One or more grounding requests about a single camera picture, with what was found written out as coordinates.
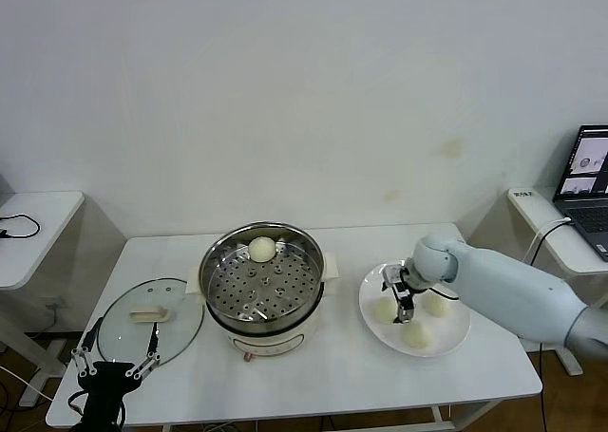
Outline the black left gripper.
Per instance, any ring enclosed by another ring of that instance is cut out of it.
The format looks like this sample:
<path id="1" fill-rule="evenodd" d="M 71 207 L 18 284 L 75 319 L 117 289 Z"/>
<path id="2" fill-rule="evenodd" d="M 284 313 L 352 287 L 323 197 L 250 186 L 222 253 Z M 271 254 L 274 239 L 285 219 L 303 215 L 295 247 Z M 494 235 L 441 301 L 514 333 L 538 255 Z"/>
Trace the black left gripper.
<path id="1" fill-rule="evenodd" d="M 122 431 L 125 420 L 124 396 L 138 388 L 161 362 L 158 351 L 159 329 L 152 327 L 144 359 L 134 365 L 125 362 L 93 362 L 91 351 L 103 317 L 89 329 L 70 357 L 78 371 L 78 384 L 86 394 L 84 413 L 77 431 Z"/>

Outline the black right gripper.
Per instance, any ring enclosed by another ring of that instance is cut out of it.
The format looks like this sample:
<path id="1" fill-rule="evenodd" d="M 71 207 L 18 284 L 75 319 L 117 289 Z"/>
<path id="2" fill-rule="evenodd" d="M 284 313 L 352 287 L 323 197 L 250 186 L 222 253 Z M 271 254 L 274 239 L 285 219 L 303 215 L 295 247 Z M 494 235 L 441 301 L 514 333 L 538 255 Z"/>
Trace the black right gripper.
<path id="1" fill-rule="evenodd" d="M 398 269 L 397 287 L 392 289 L 397 309 L 393 319 L 394 324 L 405 324 L 412 321 L 414 316 L 413 297 L 419 294 L 420 280 L 418 272 L 412 263 L 402 263 Z M 386 281 L 382 282 L 381 292 L 388 288 Z"/>

